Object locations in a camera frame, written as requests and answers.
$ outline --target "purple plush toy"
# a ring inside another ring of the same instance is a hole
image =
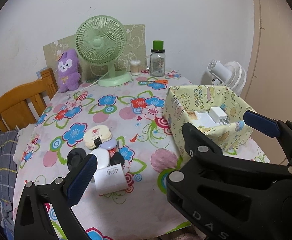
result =
[[[79,87],[78,57],[75,49],[69,49],[62,54],[58,61],[58,92],[76,90]]]

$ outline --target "yellow gift box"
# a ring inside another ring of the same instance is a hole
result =
[[[247,110],[254,111],[243,99],[225,86],[172,86],[168,89],[163,115],[167,119],[183,161],[189,156],[185,151],[182,126],[192,123],[196,118],[194,111],[208,112],[213,106],[219,106],[228,115],[228,124],[216,127],[197,127],[215,142],[222,151],[244,144],[253,128],[243,121]]]

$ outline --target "chair backrest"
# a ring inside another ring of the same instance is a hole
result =
[[[20,85],[8,91],[0,97],[0,130],[24,128],[30,123],[36,123],[27,99],[29,99],[37,114],[41,116],[46,108],[41,93],[47,92],[49,99],[52,99],[58,90],[54,73],[51,68],[41,72],[41,79],[34,82]]]

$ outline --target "cotton swab container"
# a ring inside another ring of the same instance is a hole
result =
[[[133,75],[133,76],[140,75],[141,74],[140,68],[141,68],[141,61],[140,60],[132,60],[130,62],[131,75]]]

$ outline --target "floral tablecloth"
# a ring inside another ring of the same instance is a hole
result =
[[[89,128],[105,124],[119,141],[129,188],[99,196],[90,183],[72,210],[91,239],[146,239],[189,225],[166,200],[167,174],[180,168],[181,158],[162,110],[169,86],[189,85],[175,71],[163,78],[147,71],[126,84],[103,88],[88,81],[76,91],[57,93],[39,118],[23,159],[14,191],[15,219],[27,181],[51,183],[68,173],[67,154],[85,146]],[[225,155],[268,162],[252,140]],[[60,238],[66,238],[54,209],[47,205]]]

